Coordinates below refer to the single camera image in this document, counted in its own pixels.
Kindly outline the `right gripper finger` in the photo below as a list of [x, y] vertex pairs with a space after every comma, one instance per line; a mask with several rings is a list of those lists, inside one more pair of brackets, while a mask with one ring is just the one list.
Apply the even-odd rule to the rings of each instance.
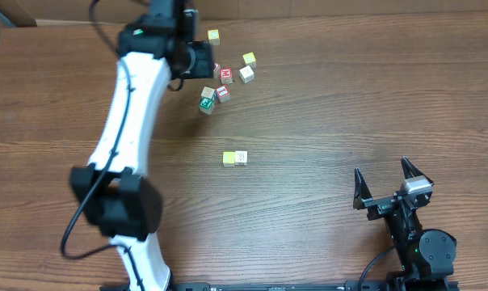
[[354, 180], [355, 191], [353, 196], [353, 208], [357, 210], [365, 209], [367, 203], [373, 201], [373, 198], [359, 168], [354, 170]]
[[429, 182], [430, 185], [434, 184], [434, 181], [423, 174], [409, 159], [407, 156], [403, 156], [401, 158], [401, 165], [402, 165], [402, 170], [404, 173], [404, 176], [406, 179], [410, 178], [415, 178], [419, 176], [423, 176], [426, 178], [426, 180]]

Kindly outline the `green letter block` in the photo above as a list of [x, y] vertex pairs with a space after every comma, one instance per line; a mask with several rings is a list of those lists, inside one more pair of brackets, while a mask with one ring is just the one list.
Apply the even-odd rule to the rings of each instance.
[[207, 115], [211, 115], [215, 107], [214, 99], [202, 98], [199, 104], [200, 110]]

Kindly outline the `yellow block letter B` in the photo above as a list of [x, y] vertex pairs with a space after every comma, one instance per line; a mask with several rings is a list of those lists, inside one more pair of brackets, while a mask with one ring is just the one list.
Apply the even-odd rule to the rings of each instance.
[[235, 166], [236, 154], [234, 151], [225, 151], [223, 153], [223, 166], [224, 167], [234, 167]]

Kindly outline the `white block green side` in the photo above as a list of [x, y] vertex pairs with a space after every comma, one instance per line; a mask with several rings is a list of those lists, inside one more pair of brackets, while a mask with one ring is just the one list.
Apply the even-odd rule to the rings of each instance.
[[235, 152], [235, 165], [236, 166], [246, 166], [248, 163], [248, 152], [247, 151], [236, 151]]

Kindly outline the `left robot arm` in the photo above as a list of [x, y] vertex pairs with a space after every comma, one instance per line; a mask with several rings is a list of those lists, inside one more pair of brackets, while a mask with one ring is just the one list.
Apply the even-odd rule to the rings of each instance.
[[[69, 182], [79, 206], [61, 239], [61, 255], [85, 259], [115, 248], [129, 276], [125, 290], [173, 290], [175, 283], [159, 246], [162, 197], [148, 180], [149, 148], [162, 97], [170, 82], [212, 78], [212, 45], [196, 41], [198, 11], [185, 1], [150, 1], [147, 13], [127, 24], [111, 42], [95, 16], [89, 20], [117, 58], [116, 87], [106, 124], [84, 167]], [[98, 226], [109, 243], [71, 255], [66, 243], [80, 216]]]

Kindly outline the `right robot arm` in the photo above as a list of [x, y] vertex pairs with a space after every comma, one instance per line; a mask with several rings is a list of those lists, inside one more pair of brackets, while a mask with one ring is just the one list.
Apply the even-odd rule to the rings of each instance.
[[356, 288], [365, 285], [370, 268], [392, 250], [397, 252], [402, 269], [389, 272], [379, 290], [389, 291], [454, 291], [459, 284], [448, 280], [454, 273], [457, 240], [449, 233], [438, 229], [424, 229], [417, 210], [428, 205], [434, 182], [423, 174], [407, 157], [401, 158], [405, 179], [401, 187], [381, 199], [374, 199], [360, 169], [354, 170], [355, 192], [353, 208], [366, 209], [368, 220], [382, 218], [393, 241], [388, 250], [380, 253], [361, 273]]

